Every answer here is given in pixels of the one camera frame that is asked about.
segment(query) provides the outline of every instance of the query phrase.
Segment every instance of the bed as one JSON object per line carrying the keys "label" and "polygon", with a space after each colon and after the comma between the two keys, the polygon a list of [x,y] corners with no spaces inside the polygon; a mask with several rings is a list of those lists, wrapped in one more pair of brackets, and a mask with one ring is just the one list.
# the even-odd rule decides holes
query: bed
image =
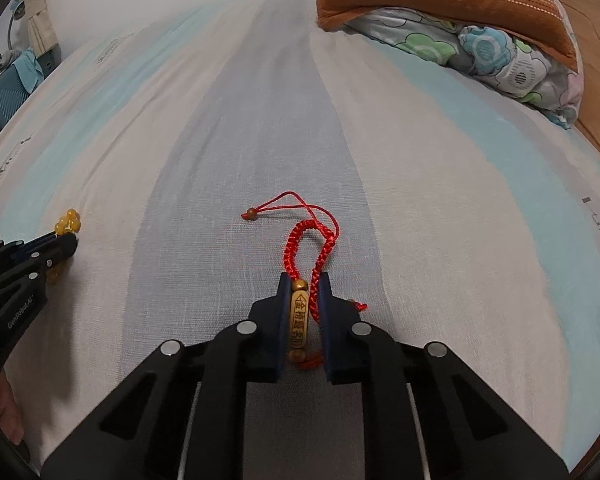
{"label": "bed", "polygon": [[[320,30],[315,0],[241,0],[88,41],[0,134],[0,238],[82,217],[7,366],[35,464],[162,341],[208,340],[273,293],[304,217],[240,213],[287,189],[341,225],[336,294],[401,342],[446,342],[578,463],[600,434],[600,153],[453,70]],[[363,477],[356,388],[289,367],[248,399],[245,478]]]}

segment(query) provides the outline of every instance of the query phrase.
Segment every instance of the silver rivet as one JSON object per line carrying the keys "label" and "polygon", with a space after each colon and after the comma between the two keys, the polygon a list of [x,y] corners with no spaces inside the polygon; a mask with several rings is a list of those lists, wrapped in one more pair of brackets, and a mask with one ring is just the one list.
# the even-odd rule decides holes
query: silver rivet
{"label": "silver rivet", "polygon": [[165,355],[176,355],[180,351],[180,343],[174,341],[165,341],[160,345],[160,352]]}
{"label": "silver rivet", "polygon": [[240,334],[253,334],[256,329],[258,328],[258,326],[250,320],[247,321],[241,321],[240,323],[238,323],[238,326],[235,328]]}
{"label": "silver rivet", "polygon": [[371,334],[371,325],[369,325],[369,323],[363,323],[362,321],[359,321],[353,324],[351,331],[355,335],[369,335]]}
{"label": "silver rivet", "polygon": [[427,346],[427,352],[433,357],[444,357],[446,355],[446,346],[442,343],[431,343]]}

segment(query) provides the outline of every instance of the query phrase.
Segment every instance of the beige curtain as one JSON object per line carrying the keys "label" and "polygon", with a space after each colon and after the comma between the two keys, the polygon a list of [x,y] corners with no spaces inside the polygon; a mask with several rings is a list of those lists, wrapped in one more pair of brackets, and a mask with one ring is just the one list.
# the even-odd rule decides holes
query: beige curtain
{"label": "beige curtain", "polygon": [[40,57],[58,44],[58,38],[46,12],[46,0],[24,0],[24,3],[29,44],[36,57]]}

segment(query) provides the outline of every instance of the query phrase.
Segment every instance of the blue cloth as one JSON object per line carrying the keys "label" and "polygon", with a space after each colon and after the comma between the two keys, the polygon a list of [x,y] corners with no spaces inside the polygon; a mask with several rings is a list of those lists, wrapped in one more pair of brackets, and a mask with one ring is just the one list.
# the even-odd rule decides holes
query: blue cloth
{"label": "blue cloth", "polygon": [[33,49],[28,48],[13,62],[25,90],[31,94],[45,79]]}

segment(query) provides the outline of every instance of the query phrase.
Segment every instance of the human hand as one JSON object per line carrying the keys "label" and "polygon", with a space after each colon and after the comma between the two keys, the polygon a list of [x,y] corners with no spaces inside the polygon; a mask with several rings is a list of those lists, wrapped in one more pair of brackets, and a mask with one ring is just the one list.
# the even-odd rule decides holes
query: human hand
{"label": "human hand", "polygon": [[0,429],[16,446],[22,441],[24,428],[20,410],[4,370],[0,372]]}

